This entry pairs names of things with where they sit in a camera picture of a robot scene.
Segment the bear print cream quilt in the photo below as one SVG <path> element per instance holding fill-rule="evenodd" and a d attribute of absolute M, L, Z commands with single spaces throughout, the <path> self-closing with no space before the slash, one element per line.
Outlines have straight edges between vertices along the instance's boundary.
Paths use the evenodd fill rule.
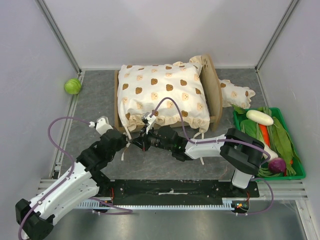
<path fill-rule="evenodd" d="M 201 56 L 165 65 L 123 65 L 118 73 L 118 114 L 127 136 L 155 111 L 160 126 L 189 124 L 199 134 L 210 126 L 210 114 L 200 80 Z"/>

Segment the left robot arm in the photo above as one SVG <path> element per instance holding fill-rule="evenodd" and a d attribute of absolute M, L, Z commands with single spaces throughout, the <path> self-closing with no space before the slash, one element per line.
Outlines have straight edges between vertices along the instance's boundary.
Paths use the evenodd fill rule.
<path fill-rule="evenodd" d="M 110 191 L 110 179 L 102 173 L 117 152 L 127 145 L 127 137 L 111 128 L 83 150 L 68 171 L 41 194 L 15 205 L 19 224 L 18 238 L 26 233 L 30 240 L 43 240 L 54 225 L 82 201 L 104 197 Z"/>

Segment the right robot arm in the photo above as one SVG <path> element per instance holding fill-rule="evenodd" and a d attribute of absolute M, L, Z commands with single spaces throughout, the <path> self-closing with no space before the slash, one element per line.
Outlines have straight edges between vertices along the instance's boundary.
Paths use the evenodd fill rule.
<path fill-rule="evenodd" d="M 251 178 L 258 174 L 265 151 L 264 144 L 236 128 L 226 134 L 205 139 L 187 139 L 169 126 L 157 131 L 142 130 L 130 143 L 147 151 L 150 147 L 171 152 L 178 161 L 185 162 L 200 158 L 223 157 L 235 171 L 229 191 L 235 197 L 242 196 Z"/>

